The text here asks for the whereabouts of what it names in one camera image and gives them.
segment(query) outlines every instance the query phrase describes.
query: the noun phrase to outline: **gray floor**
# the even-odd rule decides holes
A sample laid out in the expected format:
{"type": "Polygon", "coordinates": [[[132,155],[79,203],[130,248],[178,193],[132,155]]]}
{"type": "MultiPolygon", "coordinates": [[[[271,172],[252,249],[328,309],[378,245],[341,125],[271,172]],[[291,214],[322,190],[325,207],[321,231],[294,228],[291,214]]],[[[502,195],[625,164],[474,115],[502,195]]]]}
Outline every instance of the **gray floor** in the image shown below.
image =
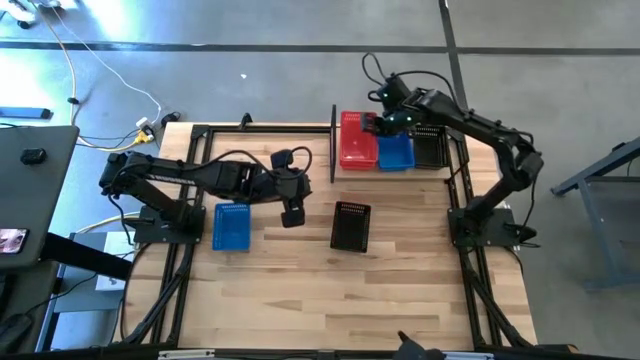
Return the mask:
{"type": "MultiPolygon", "coordinates": [[[[445,41],[436,0],[192,0],[188,4],[85,0],[68,8],[65,19],[89,42],[329,45],[327,50],[333,51],[300,47],[269,52],[267,47],[256,47],[254,52],[242,48],[99,52],[133,85],[149,90],[167,111],[183,112],[188,121],[238,121],[247,111],[259,121],[327,121],[333,103],[340,110],[378,110],[365,98],[372,84],[360,70],[361,48],[331,45],[396,46],[380,48],[396,52],[379,55],[387,72],[426,69],[451,75],[448,55],[438,50],[451,44],[445,41]],[[420,51],[440,53],[416,53],[420,51]]],[[[449,0],[448,5],[458,46],[640,48],[640,3],[634,0],[449,0]]],[[[63,39],[73,40],[61,26],[56,29],[63,39]]],[[[0,20],[0,37],[53,41],[42,24],[21,30],[9,16],[0,20]]],[[[148,99],[124,88],[89,53],[71,55],[78,73],[78,97],[85,100],[77,118],[83,134],[121,135],[133,129],[141,116],[155,116],[148,99]]],[[[545,156],[531,218],[539,231],[537,242],[543,246],[522,252],[539,341],[637,358],[640,287],[602,293],[583,290],[583,280],[602,275],[602,259],[578,194],[556,199],[548,189],[616,144],[639,135],[640,57],[460,55],[459,61],[469,105],[486,117],[534,133],[545,156]]],[[[0,78],[7,84],[14,81],[0,88],[3,104],[46,106],[55,112],[49,123],[68,122],[65,99],[70,77],[62,52],[3,49],[0,64],[0,78]]],[[[408,81],[442,87],[427,77],[408,81]]],[[[139,150],[157,153],[154,145],[139,150]]],[[[106,156],[77,149],[53,231],[66,235],[115,214],[97,186],[106,156]]],[[[640,174],[640,163],[632,173],[640,174]]],[[[522,219],[529,194],[513,195],[509,202],[522,219]]],[[[127,211],[138,206],[130,200],[124,203],[127,211]]],[[[102,314],[69,316],[61,319],[55,347],[105,341],[104,330],[102,338],[82,338],[78,326],[70,325],[79,321],[94,329],[112,326],[102,314]]]]}

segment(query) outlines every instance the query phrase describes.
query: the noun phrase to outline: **red basket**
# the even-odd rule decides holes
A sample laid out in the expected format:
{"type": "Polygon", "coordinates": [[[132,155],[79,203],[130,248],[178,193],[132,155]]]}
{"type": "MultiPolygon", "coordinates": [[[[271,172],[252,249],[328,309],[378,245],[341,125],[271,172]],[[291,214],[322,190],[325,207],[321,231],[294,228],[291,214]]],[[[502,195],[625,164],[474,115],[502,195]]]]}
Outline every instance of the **red basket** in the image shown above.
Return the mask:
{"type": "Polygon", "coordinates": [[[361,114],[343,111],[340,116],[340,166],[346,170],[370,170],[378,161],[378,142],[373,134],[362,132],[361,114]]]}

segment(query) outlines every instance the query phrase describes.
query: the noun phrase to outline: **small container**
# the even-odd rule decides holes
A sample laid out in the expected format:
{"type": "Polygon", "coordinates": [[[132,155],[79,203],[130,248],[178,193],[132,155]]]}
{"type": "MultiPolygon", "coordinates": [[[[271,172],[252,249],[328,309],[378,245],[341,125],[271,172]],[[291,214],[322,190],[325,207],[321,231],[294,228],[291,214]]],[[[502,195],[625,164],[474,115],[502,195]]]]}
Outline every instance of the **small container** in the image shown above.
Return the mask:
{"type": "Polygon", "coordinates": [[[370,218],[371,206],[369,205],[336,202],[330,247],[366,253],[370,218]]]}
{"type": "Polygon", "coordinates": [[[362,131],[362,116],[376,114],[343,111],[340,117],[340,166],[345,170],[370,170],[378,161],[378,143],[373,134],[362,131]]]}
{"type": "Polygon", "coordinates": [[[415,167],[411,139],[406,133],[378,137],[378,163],[382,171],[403,171],[415,167]]]}
{"type": "Polygon", "coordinates": [[[409,137],[413,139],[416,168],[441,169],[449,166],[444,126],[418,126],[409,133],[409,137]]]}
{"type": "Polygon", "coordinates": [[[217,204],[213,219],[213,250],[249,251],[251,210],[246,204],[217,204]]]}

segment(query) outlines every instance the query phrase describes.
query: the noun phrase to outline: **phone screen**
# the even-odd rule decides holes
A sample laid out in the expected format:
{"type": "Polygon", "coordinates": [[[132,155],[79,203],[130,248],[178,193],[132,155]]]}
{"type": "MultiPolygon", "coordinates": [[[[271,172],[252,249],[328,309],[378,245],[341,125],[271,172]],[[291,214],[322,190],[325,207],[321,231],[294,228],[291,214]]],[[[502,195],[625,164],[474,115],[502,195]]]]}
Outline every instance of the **phone screen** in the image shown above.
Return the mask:
{"type": "Polygon", "coordinates": [[[0,229],[0,255],[19,253],[28,232],[27,229],[0,229]]]}

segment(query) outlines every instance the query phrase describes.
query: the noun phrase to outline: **wooden table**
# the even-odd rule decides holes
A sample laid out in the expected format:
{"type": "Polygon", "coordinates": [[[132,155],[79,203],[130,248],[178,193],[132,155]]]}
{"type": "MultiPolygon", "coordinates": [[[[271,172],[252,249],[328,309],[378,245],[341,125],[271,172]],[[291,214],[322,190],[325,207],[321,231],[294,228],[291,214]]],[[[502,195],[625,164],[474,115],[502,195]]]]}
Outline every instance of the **wooden table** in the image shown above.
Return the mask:
{"type": "MultiPolygon", "coordinates": [[[[185,159],[192,125],[170,123],[160,157],[185,159]]],[[[205,195],[206,228],[196,246],[181,347],[395,350],[396,332],[403,330],[425,347],[472,348],[458,254],[446,222],[450,203],[443,179],[449,169],[353,172],[338,165],[331,184],[328,142],[319,134],[215,135],[212,157],[244,149],[265,164],[277,150],[309,147],[313,194],[305,200],[303,227],[282,227],[281,203],[252,206],[248,253],[212,251],[211,214],[221,200],[205,195]],[[338,200],[372,206],[366,254],[329,248],[338,200]]],[[[482,194],[498,180],[494,153],[473,139],[468,149],[473,188],[482,194]]],[[[306,155],[296,154],[294,165],[306,161],[306,155]]],[[[177,198],[177,186],[157,185],[177,198]]],[[[152,245],[137,264],[127,298],[128,331],[158,296],[166,251],[167,245],[152,245]]],[[[496,301],[535,343],[518,263],[503,249],[486,252],[496,301]]],[[[483,307],[479,313],[489,339],[483,307]]]]}

